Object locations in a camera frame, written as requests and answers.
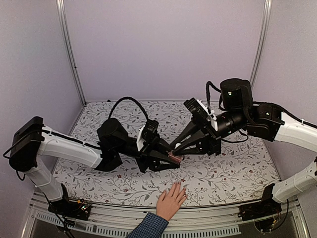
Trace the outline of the pink nail polish bottle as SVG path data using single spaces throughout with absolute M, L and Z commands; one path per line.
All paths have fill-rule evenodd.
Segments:
M 175 164 L 180 165 L 180 163 L 184 160 L 183 155 L 174 155 L 172 151 L 168 153 L 169 160 Z

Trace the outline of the blue checked sleeve forearm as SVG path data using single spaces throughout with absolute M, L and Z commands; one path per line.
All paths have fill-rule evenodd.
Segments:
M 166 219 L 148 213 L 142 222 L 127 235 L 127 238 L 160 238 L 168 224 L 169 221 Z

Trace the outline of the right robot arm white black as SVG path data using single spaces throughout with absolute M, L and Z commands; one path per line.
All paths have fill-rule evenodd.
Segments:
M 240 129 L 248 136 L 317 150 L 317 126 L 280 105 L 255 102 L 248 80 L 226 79 L 218 92 L 218 106 L 223 112 L 217 116 L 210 105 L 205 106 L 195 98 L 184 102 L 192 119 L 171 142 L 174 155 L 219 155 L 224 139 Z

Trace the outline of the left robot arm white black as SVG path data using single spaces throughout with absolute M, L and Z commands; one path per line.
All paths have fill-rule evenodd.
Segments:
M 147 120 L 133 138 L 117 119 L 110 118 L 98 128 L 98 142 L 92 143 L 55 131 L 44 125 L 42 117 L 33 117 L 14 134 L 3 157 L 15 171 L 27 175 L 61 214 L 70 215 L 74 208 L 66 189 L 37 156 L 62 158 L 111 172 L 122 165 L 123 154 L 136 159 L 142 173 L 176 169 L 183 156 L 174 155 L 171 146 L 158 134 L 158 125 L 156 120 Z

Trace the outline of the person's bare hand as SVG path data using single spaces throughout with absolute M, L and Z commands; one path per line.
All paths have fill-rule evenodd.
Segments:
M 181 188 L 181 182 L 174 183 L 169 192 L 164 191 L 159 197 L 156 206 L 156 215 L 170 221 L 186 199 L 186 188 Z

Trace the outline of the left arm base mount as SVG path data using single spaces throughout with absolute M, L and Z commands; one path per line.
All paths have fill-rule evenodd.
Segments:
M 48 210 L 64 217 L 87 221 L 91 212 L 91 203 L 85 199 L 70 201 L 66 187 L 62 184 L 62 199 L 49 203 Z

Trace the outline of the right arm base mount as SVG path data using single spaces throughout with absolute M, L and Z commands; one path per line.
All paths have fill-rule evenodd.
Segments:
M 255 227 L 261 233 L 267 233 L 274 230 L 280 218 L 282 208 L 280 203 L 273 200 L 274 183 L 264 188 L 260 201 L 239 206 L 238 217 L 242 221 L 254 220 L 270 216 L 268 219 L 255 222 Z

